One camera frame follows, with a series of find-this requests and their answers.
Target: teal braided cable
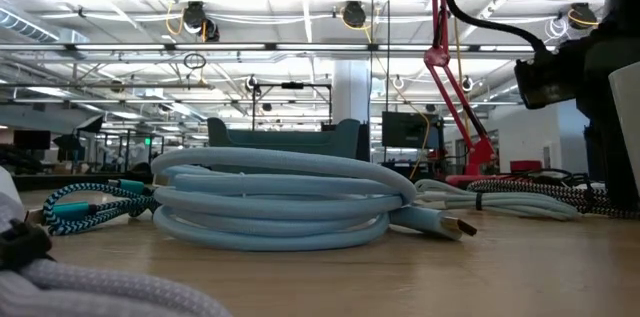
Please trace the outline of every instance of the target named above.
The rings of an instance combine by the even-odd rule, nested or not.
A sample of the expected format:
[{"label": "teal braided cable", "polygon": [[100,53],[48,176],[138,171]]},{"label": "teal braided cable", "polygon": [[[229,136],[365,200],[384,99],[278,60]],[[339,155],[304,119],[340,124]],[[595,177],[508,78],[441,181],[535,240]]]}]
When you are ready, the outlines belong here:
[{"label": "teal braided cable", "polygon": [[[98,205],[96,206],[97,213],[95,215],[86,216],[84,219],[79,221],[65,220],[57,216],[55,214],[54,207],[58,200],[68,194],[78,191],[104,192],[111,194],[114,197],[127,199]],[[42,211],[45,218],[45,224],[49,226],[49,233],[51,235],[62,236],[85,231],[125,213],[129,213],[130,216],[136,217],[146,209],[151,209],[152,211],[155,210],[158,205],[159,204],[153,197],[139,195],[121,188],[98,183],[77,183],[64,187],[51,194],[45,201]]]}]

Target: table surface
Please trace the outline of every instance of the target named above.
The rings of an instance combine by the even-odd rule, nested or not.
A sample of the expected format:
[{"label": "table surface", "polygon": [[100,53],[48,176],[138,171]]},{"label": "table surface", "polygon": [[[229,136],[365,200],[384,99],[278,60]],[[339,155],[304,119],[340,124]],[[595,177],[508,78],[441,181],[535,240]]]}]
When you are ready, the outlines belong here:
[{"label": "table surface", "polygon": [[[37,207],[47,192],[22,194]],[[99,193],[73,200],[106,201]],[[162,234],[150,214],[54,237],[58,261],[147,273],[198,288],[235,316],[637,316],[640,222],[459,214],[461,242],[391,230],[366,246],[246,253]]]}]

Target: black and white braided cable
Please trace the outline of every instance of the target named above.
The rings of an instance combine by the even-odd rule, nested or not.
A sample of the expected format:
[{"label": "black and white braided cable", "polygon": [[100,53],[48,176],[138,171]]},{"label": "black and white braided cable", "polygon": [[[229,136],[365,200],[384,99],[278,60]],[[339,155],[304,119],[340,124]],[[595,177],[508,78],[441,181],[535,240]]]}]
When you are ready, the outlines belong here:
[{"label": "black and white braided cable", "polygon": [[625,211],[614,207],[606,189],[580,189],[510,180],[480,180],[469,184],[473,192],[528,192],[539,193],[574,206],[580,213],[593,213],[620,219],[640,219],[640,212]]}]

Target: computer monitor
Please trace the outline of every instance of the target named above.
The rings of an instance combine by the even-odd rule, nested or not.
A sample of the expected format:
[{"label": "computer monitor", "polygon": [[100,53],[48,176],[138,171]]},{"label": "computer monitor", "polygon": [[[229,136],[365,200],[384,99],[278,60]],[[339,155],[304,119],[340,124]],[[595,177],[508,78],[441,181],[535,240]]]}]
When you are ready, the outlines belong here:
[{"label": "computer monitor", "polygon": [[[425,114],[429,119],[430,128],[426,148],[439,149],[443,120],[439,115]],[[421,149],[424,136],[427,133],[427,123],[418,113],[382,112],[382,145],[384,147],[417,148]]]},{"label": "computer monitor", "polygon": [[51,148],[51,132],[15,130],[13,145],[22,150],[48,150]]}]

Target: exposed ceiling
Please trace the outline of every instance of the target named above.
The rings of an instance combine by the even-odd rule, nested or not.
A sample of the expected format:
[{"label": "exposed ceiling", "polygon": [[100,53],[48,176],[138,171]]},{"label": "exposed ceiling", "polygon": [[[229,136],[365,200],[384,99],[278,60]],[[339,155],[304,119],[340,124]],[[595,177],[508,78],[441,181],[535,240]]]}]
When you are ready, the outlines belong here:
[{"label": "exposed ceiling", "polygon": [[[203,1],[208,16],[220,30],[220,43],[369,43],[362,30],[345,27],[340,9],[350,0],[1,0],[0,10],[6,9],[21,18],[41,26],[45,30],[60,28],[76,31],[91,43],[197,43],[198,37],[186,29],[171,34],[167,24],[177,30],[180,11],[188,1]],[[410,49],[426,49],[433,38],[431,0],[354,0],[361,1],[373,22],[371,38],[374,43],[393,45],[415,44]],[[604,2],[601,0],[457,0],[460,7],[471,15],[481,14],[503,23],[517,24],[554,46],[566,38],[581,36],[584,31],[567,27],[566,20],[555,21],[559,12],[567,12],[572,3],[587,2],[600,16]],[[473,29],[459,25],[460,43],[463,45],[461,68],[463,75],[474,82],[472,95],[477,102],[518,102],[513,88],[511,64],[516,57],[527,57],[526,43],[516,36],[490,30]],[[3,43],[36,43],[34,40],[8,30],[0,29]],[[450,28],[450,41],[455,41],[455,30]],[[480,50],[466,51],[468,46]],[[81,88],[48,87],[19,89],[13,98],[57,99],[167,99],[192,101],[193,103],[168,103],[168,111],[162,111],[157,103],[80,103],[84,108],[105,111],[128,112],[139,115],[113,116],[115,120],[147,120],[197,122],[209,116],[220,116],[234,127],[244,128],[250,122],[249,104],[231,105],[231,100],[246,101],[250,94],[245,90],[247,77],[254,76],[260,83],[300,81],[305,83],[331,83],[334,77],[334,61],[340,58],[368,59],[369,53],[357,55],[339,52],[278,52],[278,51],[202,51],[208,64],[201,71],[192,73],[190,79],[182,60],[188,51],[83,51],[81,54],[46,51],[0,52],[5,65],[0,73],[7,83],[61,84],[71,83]],[[380,116],[385,100],[382,81],[386,77],[387,53],[376,53],[372,75],[375,80],[372,98],[373,116]],[[420,54],[390,54],[389,75],[402,80],[403,94],[408,100],[441,101],[440,94]],[[458,78],[458,63],[453,54],[451,69]],[[95,88],[113,80],[128,84],[158,84],[152,88],[130,88],[113,92],[107,88]],[[205,88],[190,88],[198,83]],[[449,84],[449,93],[453,93]],[[275,119],[282,125],[290,116],[290,129],[317,129],[319,121],[328,116],[328,106],[323,96],[312,89],[273,89],[264,101],[304,100],[313,103],[274,104],[269,112],[259,110],[269,128]],[[389,99],[401,100],[395,90],[389,91]],[[198,102],[220,100],[219,103]],[[409,110],[403,104],[392,105],[400,111]],[[478,106],[486,112],[487,106]]]}]

